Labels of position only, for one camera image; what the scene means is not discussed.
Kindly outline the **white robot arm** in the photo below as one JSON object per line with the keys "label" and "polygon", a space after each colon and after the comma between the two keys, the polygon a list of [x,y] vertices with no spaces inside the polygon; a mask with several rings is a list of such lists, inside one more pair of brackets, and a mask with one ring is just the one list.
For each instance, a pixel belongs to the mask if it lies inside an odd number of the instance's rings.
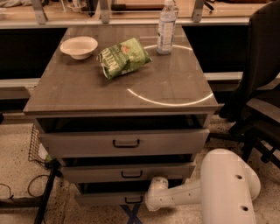
{"label": "white robot arm", "polygon": [[199,179],[169,187],[166,178],[155,177],[144,200],[150,211],[200,204],[203,224],[256,224],[253,201],[260,191],[249,165],[230,150],[215,149],[203,158]]}

